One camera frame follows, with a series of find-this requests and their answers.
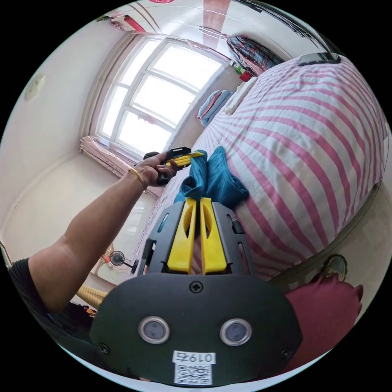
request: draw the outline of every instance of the plaid shirt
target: plaid shirt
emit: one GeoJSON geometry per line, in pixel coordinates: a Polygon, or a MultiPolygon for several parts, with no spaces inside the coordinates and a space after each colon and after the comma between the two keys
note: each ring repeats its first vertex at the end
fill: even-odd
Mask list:
{"type": "Polygon", "coordinates": [[[244,35],[228,38],[227,45],[229,46],[234,60],[253,76],[257,76],[256,73],[251,69],[251,67],[243,64],[239,54],[245,57],[249,62],[255,63],[257,67],[265,70],[283,62],[281,58],[272,53],[269,49],[249,38],[246,38],[244,35]]]}

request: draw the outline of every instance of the bed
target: bed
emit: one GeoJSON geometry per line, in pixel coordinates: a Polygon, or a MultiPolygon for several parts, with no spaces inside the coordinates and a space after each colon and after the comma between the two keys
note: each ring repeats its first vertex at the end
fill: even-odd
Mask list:
{"type": "MultiPolygon", "coordinates": [[[[234,212],[265,280],[326,248],[384,172],[386,119],[355,66],[346,58],[296,62],[259,76],[236,111],[220,110],[192,146],[209,156],[223,146],[231,172],[248,188],[234,212]]],[[[188,173],[180,171],[157,200],[134,259],[188,173]]],[[[201,273],[199,241],[192,273],[201,273]]]]}

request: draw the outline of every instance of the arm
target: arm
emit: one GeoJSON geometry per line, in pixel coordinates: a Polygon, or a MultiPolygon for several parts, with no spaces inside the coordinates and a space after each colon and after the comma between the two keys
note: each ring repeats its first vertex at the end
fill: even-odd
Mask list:
{"type": "MultiPolygon", "coordinates": [[[[174,176],[177,166],[162,166],[165,153],[135,167],[146,186],[155,186],[158,172],[174,176]]],[[[34,285],[48,312],[61,311],[86,280],[99,258],[114,241],[132,208],[143,193],[133,172],[78,213],[66,232],[49,248],[29,259],[34,285]]]]}

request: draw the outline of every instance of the sticker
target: sticker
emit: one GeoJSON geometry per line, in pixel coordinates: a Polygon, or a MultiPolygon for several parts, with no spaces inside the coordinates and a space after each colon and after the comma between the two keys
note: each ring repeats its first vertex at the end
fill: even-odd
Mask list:
{"type": "Polygon", "coordinates": [[[174,383],[180,385],[212,385],[214,352],[174,351],[174,383]]]}
{"type": "Polygon", "coordinates": [[[175,363],[174,383],[180,385],[212,385],[211,365],[180,365],[175,363]]]}
{"type": "Polygon", "coordinates": [[[173,352],[173,362],[181,365],[215,365],[214,352],[173,352]]]}

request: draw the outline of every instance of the window pane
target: window pane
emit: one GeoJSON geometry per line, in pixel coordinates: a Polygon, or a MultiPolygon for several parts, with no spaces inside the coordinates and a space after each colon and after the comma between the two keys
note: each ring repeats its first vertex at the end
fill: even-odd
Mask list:
{"type": "Polygon", "coordinates": [[[131,85],[131,83],[135,80],[136,74],[140,71],[140,68],[144,65],[148,57],[160,43],[161,41],[147,41],[144,44],[139,53],[132,58],[129,68],[126,70],[121,79],[121,83],[128,86],[131,85]]]}
{"type": "Polygon", "coordinates": [[[163,151],[171,135],[170,132],[158,125],[150,124],[147,121],[131,112],[126,112],[123,123],[120,141],[134,147],[143,155],[151,151],[163,151]]]}
{"type": "Polygon", "coordinates": [[[177,125],[195,95],[170,82],[148,76],[134,103],[177,125]]]}
{"type": "Polygon", "coordinates": [[[114,94],[109,103],[109,110],[107,111],[105,121],[102,127],[102,133],[111,136],[114,128],[114,124],[116,123],[118,113],[121,109],[121,105],[123,104],[125,95],[128,90],[124,87],[116,87],[114,90],[114,94]]]}
{"type": "Polygon", "coordinates": [[[175,76],[196,90],[201,90],[220,67],[217,61],[194,50],[170,46],[153,69],[175,76]]]}

